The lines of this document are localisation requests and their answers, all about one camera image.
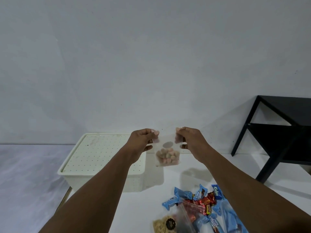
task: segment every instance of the black table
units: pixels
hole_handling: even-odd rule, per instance
[[[260,102],[291,126],[251,123]],[[232,156],[246,129],[270,157],[256,180],[264,183],[280,162],[311,165],[311,98],[257,96],[231,152]]]

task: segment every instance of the black metal frame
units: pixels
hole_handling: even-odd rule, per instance
[[[267,103],[266,101],[264,101],[260,96],[257,96],[255,99],[255,102],[251,108],[251,111],[249,112],[249,115],[243,125],[243,128],[239,134],[239,137],[232,149],[231,155],[234,156],[240,143],[241,140],[246,132],[247,129],[247,125],[251,122],[255,111],[259,105],[259,103],[262,102],[263,104],[265,104],[267,107],[269,107],[271,110],[273,110],[274,112],[276,112],[278,115],[280,115],[282,118],[284,118],[286,121],[288,121],[291,125],[293,126],[299,126],[295,121],[293,121],[291,118],[289,118],[286,114],[282,113],[281,111],[279,111],[278,109],[274,108],[272,105],[270,105],[269,103]],[[270,157],[268,159],[268,161],[266,162],[266,164],[264,165],[264,167],[262,168],[262,170],[259,172],[259,174],[256,177],[256,180],[258,180],[261,183],[264,183],[268,177],[270,176],[270,174],[274,171],[274,169],[277,167],[277,165],[282,161],[283,157],[286,155],[287,151],[290,149],[290,147],[292,146],[292,144],[299,139],[301,136],[304,135],[305,132],[305,127],[304,126],[299,126],[301,127],[299,129],[299,131],[295,134],[293,134],[293,138],[291,139],[291,141],[287,144],[287,146],[280,152],[279,155]]]

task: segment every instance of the plastic storage bin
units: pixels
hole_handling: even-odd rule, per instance
[[[130,134],[86,133],[63,164],[58,174],[63,176],[74,191],[77,191],[98,173],[127,142]],[[131,165],[123,192],[140,192],[146,164],[146,152]]]

